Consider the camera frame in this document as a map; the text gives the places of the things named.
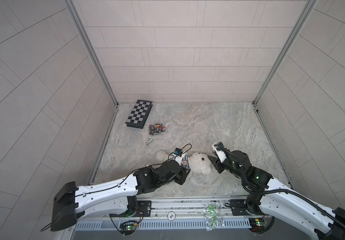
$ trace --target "plastic bag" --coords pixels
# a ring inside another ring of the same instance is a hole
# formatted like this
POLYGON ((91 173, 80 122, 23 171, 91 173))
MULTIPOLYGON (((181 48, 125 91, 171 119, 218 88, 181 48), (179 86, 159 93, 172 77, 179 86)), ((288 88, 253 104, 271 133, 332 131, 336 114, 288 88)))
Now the plastic bag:
POLYGON ((218 208, 217 205, 209 204, 203 211, 207 231, 225 226, 222 209, 218 208))
POLYGON ((149 125, 149 134, 150 135, 158 135, 160 133, 166 132, 166 128, 163 123, 156 123, 149 125))

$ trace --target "checkered pattern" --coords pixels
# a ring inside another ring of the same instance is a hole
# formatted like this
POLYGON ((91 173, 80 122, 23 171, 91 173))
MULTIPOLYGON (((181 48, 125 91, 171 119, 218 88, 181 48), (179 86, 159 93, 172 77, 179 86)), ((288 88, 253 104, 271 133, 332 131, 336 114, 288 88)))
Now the checkered pattern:
POLYGON ((150 102, 137 101, 126 122, 141 124, 149 107, 150 102))

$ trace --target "folding chess box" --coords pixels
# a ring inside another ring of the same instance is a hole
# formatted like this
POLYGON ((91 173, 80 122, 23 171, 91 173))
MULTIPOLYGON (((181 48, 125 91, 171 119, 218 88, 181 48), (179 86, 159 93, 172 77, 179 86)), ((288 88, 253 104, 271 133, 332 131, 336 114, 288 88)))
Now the folding chess box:
POLYGON ((138 100, 132 109, 130 116, 127 118, 127 127, 143 128, 147 117, 152 108, 152 102, 145 100, 138 100))

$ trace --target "bag of green pieces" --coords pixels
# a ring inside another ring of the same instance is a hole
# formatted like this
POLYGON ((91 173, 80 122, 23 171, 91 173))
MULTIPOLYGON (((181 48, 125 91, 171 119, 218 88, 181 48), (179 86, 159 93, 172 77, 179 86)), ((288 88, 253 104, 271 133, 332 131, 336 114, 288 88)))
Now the bag of green pieces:
POLYGON ((209 204, 204 209, 204 220, 207 231, 224 227, 223 213, 215 204, 209 204))

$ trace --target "tiled wall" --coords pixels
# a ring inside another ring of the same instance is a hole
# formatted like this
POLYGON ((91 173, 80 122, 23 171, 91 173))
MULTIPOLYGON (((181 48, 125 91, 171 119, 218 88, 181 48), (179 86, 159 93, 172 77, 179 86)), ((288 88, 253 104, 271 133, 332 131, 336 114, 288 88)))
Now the tiled wall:
POLYGON ((305 2, 74 0, 119 102, 254 100, 305 2))
POLYGON ((0 239, 50 239, 51 197, 86 183, 113 107, 61 0, 0 0, 0 239))
POLYGON ((258 109, 296 189, 345 209, 345 0, 319 0, 258 109))

